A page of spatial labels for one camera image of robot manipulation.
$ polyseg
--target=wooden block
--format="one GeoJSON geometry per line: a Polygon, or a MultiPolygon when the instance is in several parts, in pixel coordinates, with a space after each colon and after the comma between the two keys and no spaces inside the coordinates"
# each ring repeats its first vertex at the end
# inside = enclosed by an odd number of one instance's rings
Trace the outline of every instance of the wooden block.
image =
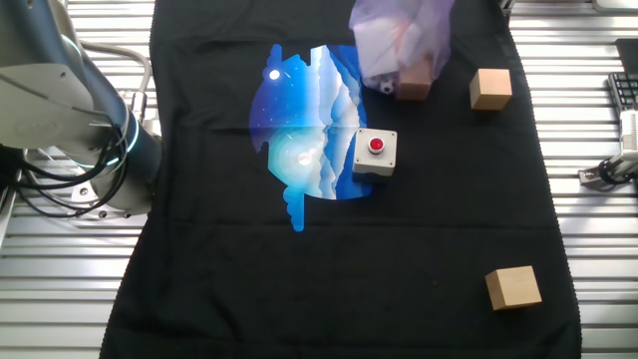
{"type": "Polygon", "coordinates": [[[473,110],[502,110],[511,99],[509,70],[479,69],[470,83],[473,110]]]}
{"type": "Polygon", "coordinates": [[[425,57],[410,67],[401,66],[397,99],[424,101],[432,85],[432,60],[425,57]]]}
{"type": "Polygon", "coordinates": [[[494,310],[514,309],[540,303],[531,266],[499,269],[485,277],[494,310]]]}

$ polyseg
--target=slotted metal surface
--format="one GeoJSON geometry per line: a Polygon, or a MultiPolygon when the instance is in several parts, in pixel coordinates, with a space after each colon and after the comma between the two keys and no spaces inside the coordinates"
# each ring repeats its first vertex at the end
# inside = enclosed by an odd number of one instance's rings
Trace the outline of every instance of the slotted metal surface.
{"type": "MultiPolygon", "coordinates": [[[[154,5],[71,0],[69,11],[81,39],[148,54],[154,5]]],[[[638,359],[636,189],[594,192],[576,175],[619,152],[605,78],[622,71],[613,41],[638,37],[638,15],[600,14],[585,0],[518,0],[510,28],[531,88],[580,303],[584,357],[638,359]]],[[[142,68],[136,63],[94,55],[119,90],[138,86],[142,68]]],[[[150,89],[148,118],[158,129],[154,83],[150,89]]],[[[0,359],[97,358],[143,222],[78,225],[36,215],[18,201],[0,250],[0,359]]]]}

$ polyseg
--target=red button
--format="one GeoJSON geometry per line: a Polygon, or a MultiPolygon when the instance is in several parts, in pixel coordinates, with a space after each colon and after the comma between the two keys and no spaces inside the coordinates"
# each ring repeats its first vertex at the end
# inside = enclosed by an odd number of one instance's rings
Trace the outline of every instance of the red button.
{"type": "Polygon", "coordinates": [[[372,139],[370,140],[370,143],[368,144],[368,149],[370,150],[371,153],[376,155],[376,154],[380,154],[383,151],[384,146],[385,144],[383,143],[383,140],[372,139]]]}

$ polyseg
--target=black cloth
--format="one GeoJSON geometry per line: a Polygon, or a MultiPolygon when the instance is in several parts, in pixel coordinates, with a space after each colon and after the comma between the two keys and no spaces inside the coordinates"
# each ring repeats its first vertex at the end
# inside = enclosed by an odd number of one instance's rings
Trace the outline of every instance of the black cloth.
{"type": "Polygon", "coordinates": [[[274,44],[284,58],[354,45],[352,6],[157,1],[164,158],[103,359],[580,356],[529,89],[494,1],[457,1],[453,54],[425,103],[363,91],[368,127],[399,134],[391,182],[306,195],[293,230],[286,185],[251,141],[252,101],[274,44]],[[471,110],[478,68],[511,70],[502,112],[471,110]],[[493,312],[484,277],[524,265],[542,304],[493,312]]]}

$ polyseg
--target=translucent plastic bag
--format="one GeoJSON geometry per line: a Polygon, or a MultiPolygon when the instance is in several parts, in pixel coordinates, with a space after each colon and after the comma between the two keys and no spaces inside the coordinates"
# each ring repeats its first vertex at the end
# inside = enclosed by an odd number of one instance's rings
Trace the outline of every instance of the translucent plastic bag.
{"type": "Polygon", "coordinates": [[[424,86],[441,74],[450,58],[450,12],[454,3],[357,0],[350,28],[357,41],[364,85],[402,98],[406,96],[401,91],[410,90],[413,84],[421,86],[421,92],[412,93],[417,96],[409,100],[425,98],[429,86],[423,92],[424,86]]]}

